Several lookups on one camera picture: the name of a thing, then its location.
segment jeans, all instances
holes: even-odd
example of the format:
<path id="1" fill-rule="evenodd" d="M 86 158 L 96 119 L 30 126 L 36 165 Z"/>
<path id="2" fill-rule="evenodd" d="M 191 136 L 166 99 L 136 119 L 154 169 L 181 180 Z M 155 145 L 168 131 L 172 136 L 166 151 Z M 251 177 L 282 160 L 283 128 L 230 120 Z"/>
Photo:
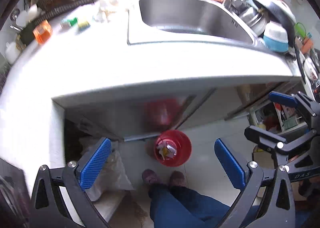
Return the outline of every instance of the jeans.
<path id="1" fill-rule="evenodd" d="M 229 206 L 211 197 L 200 195 L 186 187 L 168 188 L 163 184 L 152 185 L 150 217 L 155 228 L 214 228 L 229 210 Z M 248 225 L 259 206 L 249 210 L 242 225 Z M 296 227 L 307 219 L 308 213 L 296 214 Z"/>

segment metal screw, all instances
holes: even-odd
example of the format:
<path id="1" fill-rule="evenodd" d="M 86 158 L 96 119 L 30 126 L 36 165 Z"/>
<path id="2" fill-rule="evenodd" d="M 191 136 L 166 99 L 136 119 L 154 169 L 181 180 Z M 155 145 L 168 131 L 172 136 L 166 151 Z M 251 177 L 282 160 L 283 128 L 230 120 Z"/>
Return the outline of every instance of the metal screw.
<path id="1" fill-rule="evenodd" d="M 252 168 L 256 168 L 258 166 L 258 163 L 255 162 L 255 161 L 250 161 L 249 162 L 249 166 L 252 167 Z"/>
<path id="2" fill-rule="evenodd" d="M 39 167 L 39 170 L 40 171 L 45 171 L 47 169 L 47 166 L 46 165 L 42 165 L 41 167 Z"/>
<path id="3" fill-rule="evenodd" d="M 77 165 L 77 162 L 75 162 L 75 161 L 70 161 L 68 163 L 68 167 L 75 167 L 76 165 Z"/>
<path id="4" fill-rule="evenodd" d="M 282 143 L 282 142 L 278 142 L 278 143 L 277 143 L 277 147 L 278 147 L 279 149 L 282 149 L 282 148 L 283 148 L 283 143 Z"/>
<path id="5" fill-rule="evenodd" d="M 286 169 L 285 169 L 285 166 L 284 166 L 284 165 L 280 165 L 280 166 L 279 166 L 279 169 L 280 169 L 281 171 L 286 171 Z"/>

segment leg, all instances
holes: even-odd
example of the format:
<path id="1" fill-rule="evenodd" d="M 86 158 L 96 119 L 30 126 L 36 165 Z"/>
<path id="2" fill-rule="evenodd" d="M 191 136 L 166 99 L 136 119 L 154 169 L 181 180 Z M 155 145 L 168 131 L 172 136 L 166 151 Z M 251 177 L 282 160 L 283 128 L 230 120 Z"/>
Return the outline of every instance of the leg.
<path id="1" fill-rule="evenodd" d="M 160 184 L 155 172 L 147 169 L 142 178 L 146 184 L 151 185 L 150 217 L 155 228 L 196 228 L 204 225 L 170 194 L 166 185 Z"/>
<path id="2" fill-rule="evenodd" d="M 183 173 L 174 171 L 169 182 L 171 194 L 195 217 L 206 221 L 214 219 L 218 223 L 229 210 L 229 206 L 211 197 L 200 195 L 186 188 L 187 182 Z"/>

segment red plastic bowl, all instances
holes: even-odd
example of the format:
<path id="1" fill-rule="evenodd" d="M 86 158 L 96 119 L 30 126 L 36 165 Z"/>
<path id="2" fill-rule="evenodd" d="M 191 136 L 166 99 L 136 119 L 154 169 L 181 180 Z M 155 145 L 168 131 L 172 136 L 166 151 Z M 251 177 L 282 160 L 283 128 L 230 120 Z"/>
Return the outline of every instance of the red plastic bowl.
<path id="1" fill-rule="evenodd" d="M 173 159 L 163 160 L 156 148 L 158 144 L 166 140 L 167 143 L 174 145 L 177 148 L 177 155 Z M 178 167 L 187 162 L 192 151 L 191 141 L 183 132 L 178 130 L 167 130 L 162 133 L 155 142 L 154 154 L 156 159 L 167 167 Z"/>

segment orange container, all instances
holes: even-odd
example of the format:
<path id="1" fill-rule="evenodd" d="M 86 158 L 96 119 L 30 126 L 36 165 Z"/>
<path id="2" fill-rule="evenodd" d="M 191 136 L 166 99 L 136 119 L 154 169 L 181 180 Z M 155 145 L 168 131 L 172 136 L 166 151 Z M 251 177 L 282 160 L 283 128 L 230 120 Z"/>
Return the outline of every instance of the orange container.
<path id="1" fill-rule="evenodd" d="M 36 28 L 33 30 L 36 41 L 42 45 L 44 44 L 52 35 L 52 28 L 47 20 L 42 21 Z"/>

